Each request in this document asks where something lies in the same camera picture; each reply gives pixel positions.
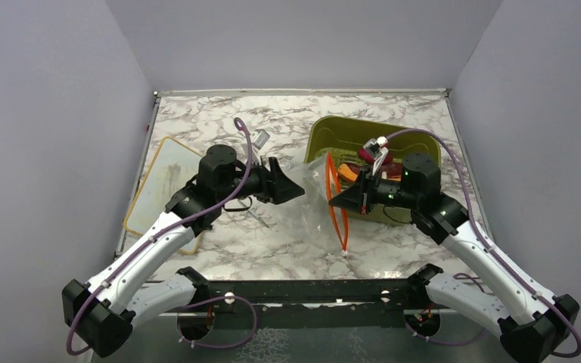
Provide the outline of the purple toy sweet potato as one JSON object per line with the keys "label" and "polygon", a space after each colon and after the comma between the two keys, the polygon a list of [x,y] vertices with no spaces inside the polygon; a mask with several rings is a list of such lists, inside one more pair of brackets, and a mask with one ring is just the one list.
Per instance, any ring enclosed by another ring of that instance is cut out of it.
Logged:
{"label": "purple toy sweet potato", "polygon": [[[363,148],[359,149],[357,151],[357,154],[358,154],[359,158],[361,160],[364,160],[366,163],[369,163],[369,164],[373,164],[374,163],[374,157],[371,154],[369,154],[365,149],[363,149]],[[388,154],[385,157],[382,165],[383,166],[386,166],[386,165],[388,165],[388,164],[390,164],[392,162],[393,162],[393,156],[391,154]]]}

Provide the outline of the clear zip top bag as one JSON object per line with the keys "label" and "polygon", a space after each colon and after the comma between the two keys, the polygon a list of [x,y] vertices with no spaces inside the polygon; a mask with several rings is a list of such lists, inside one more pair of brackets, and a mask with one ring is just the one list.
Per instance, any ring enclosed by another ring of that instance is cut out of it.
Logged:
{"label": "clear zip top bag", "polygon": [[331,153],[291,167],[288,175],[305,194],[281,205],[273,213],[278,228],[296,240],[348,257],[350,224],[347,212],[329,204],[342,191]]}

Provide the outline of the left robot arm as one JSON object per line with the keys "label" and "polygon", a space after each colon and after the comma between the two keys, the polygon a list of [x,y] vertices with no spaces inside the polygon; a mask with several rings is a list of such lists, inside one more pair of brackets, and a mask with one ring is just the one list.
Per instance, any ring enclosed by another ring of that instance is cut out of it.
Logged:
{"label": "left robot arm", "polygon": [[138,242],[85,283],[71,280],[63,288],[68,353],[80,355],[92,349],[105,358],[146,321],[177,307],[192,311],[204,307],[210,296],[208,282],[193,268],[152,287],[144,283],[177,250],[210,229],[227,202],[255,197],[278,205],[304,193],[274,157],[261,165],[248,154],[242,163],[233,147],[210,147],[197,174],[174,193]]}

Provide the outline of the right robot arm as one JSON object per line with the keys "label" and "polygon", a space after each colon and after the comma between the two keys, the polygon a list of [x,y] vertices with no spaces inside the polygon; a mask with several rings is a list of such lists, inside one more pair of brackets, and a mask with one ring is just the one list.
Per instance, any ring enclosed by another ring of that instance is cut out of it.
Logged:
{"label": "right robot arm", "polygon": [[424,308],[434,302],[471,319],[499,338],[517,362],[542,362],[570,334],[579,312],[570,295],[558,296],[531,278],[471,219],[467,209],[441,190],[441,172],[427,154],[402,159],[400,181],[361,168],[330,206],[366,214],[376,205],[408,209],[423,234],[462,260],[491,290],[486,295],[426,265],[409,277],[407,300]]}

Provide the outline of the orange toy pumpkin slice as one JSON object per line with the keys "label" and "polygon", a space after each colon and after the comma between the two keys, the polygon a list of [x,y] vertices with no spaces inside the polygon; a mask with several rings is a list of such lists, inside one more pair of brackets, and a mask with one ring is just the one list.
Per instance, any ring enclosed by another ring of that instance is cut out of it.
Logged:
{"label": "orange toy pumpkin slice", "polygon": [[361,171],[361,166],[355,163],[342,163],[337,167],[337,174],[345,182],[354,183]]}

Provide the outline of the olive green plastic bin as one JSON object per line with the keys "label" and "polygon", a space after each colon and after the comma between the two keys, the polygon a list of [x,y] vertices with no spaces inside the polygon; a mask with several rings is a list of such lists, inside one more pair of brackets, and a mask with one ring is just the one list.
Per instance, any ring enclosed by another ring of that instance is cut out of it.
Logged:
{"label": "olive green plastic bin", "polygon": [[344,211],[352,219],[367,222],[413,224],[440,242],[466,221],[467,213],[461,204],[441,190],[440,146],[432,133],[329,116],[312,127],[306,162],[330,152],[336,168],[342,163],[355,163],[362,169],[372,168],[372,164],[359,158],[357,151],[369,139],[380,136],[388,139],[387,149],[393,162],[382,166],[375,176],[402,182],[402,187],[411,194],[411,209],[376,205],[367,215]]}

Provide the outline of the white cutting board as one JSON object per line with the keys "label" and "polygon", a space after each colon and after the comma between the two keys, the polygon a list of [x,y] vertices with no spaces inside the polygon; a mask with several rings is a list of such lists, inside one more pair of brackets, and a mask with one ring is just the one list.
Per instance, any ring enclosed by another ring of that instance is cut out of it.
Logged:
{"label": "white cutting board", "polygon": [[130,247],[154,224],[172,195],[197,173],[201,154],[172,137],[165,137],[153,153],[123,222],[121,250]]}

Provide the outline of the black base frame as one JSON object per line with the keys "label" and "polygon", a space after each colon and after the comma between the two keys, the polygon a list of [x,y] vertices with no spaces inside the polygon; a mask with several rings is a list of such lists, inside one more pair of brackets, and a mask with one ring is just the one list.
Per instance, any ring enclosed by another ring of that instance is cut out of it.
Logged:
{"label": "black base frame", "polygon": [[353,280],[209,281],[192,267],[180,268],[196,291],[192,308],[177,307],[184,333],[339,327],[410,327],[434,335],[441,327],[436,306],[416,295],[405,278]]}

